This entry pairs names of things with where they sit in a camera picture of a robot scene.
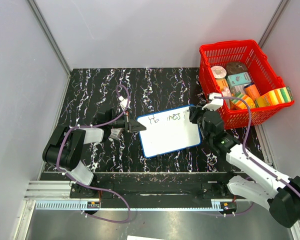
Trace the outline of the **blue framed whiteboard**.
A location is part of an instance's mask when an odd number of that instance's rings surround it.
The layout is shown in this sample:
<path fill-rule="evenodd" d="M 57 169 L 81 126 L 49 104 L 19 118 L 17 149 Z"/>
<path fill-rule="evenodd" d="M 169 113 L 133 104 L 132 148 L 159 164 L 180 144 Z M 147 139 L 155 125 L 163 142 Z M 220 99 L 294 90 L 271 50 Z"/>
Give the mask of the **blue framed whiteboard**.
<path fill-rule="evenodd" d="M 198 146 L 202 137 L 197 124 L 189 120 L 191 105 L 139 116 L 137 121 L 146 127 L 139 132 L 143 156 L 153 158 Z"/>

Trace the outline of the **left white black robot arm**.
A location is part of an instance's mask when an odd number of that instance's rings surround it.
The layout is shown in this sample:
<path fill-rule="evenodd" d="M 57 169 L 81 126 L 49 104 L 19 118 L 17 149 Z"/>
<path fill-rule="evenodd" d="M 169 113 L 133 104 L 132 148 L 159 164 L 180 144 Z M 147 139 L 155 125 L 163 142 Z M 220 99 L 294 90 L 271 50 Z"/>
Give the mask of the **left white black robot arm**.
<path fill-rule="evenodd" d="M 88 198 L 96 196 L 99 189 L 97 177 L 81 160 L 83 146 L 105 142 L 113 129 L 123 129 L 127 133 L 138 133 L 147 129 L 130 117 L 128 111 L 123 111 L 120 115 L 113 109 L 98 112 L 93 124 L 102 126 L 76 128 L 57 125 L 42 153 L 44 162 L 54 167 L 59 166 L 62 173 L 69 174 L 77 182 L 82 183 L 80 190 Z"/>

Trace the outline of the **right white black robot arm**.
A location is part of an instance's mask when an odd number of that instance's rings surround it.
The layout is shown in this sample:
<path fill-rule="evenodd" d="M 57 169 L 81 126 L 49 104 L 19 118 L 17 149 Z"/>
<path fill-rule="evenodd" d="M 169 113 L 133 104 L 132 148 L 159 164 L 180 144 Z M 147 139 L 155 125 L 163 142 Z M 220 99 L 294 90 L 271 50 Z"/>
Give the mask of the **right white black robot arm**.
<path fill-rule="evenodd" d="M 300 221 L 300 177 L 294 178 L 270 167 L 260 159 L 254 159 L 224 127 L 217 111 L 206 106 L 191 106 L 189 121 L 196 124 L 205 143 L 218 157 L 236 166 L 251 177 L 240 175 L 218 184 L 217 192 L 223 198 L 231 195 L 243 197 L 269 211 L 283 227 L 291 228 Z"/>

